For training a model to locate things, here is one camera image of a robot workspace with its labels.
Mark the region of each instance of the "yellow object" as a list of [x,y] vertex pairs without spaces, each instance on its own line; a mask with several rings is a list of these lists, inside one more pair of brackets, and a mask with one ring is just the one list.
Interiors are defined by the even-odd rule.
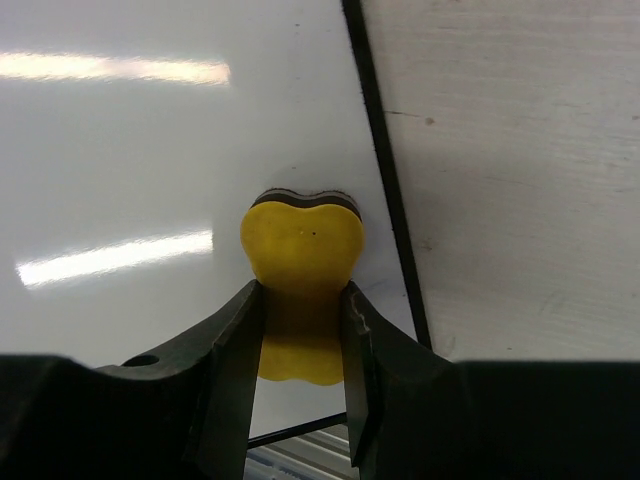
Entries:
[[247,212],[241,238],[266,294],[258,375],[341,382],[339,300],[364,247],[360,218],[336,204],[266,201]]

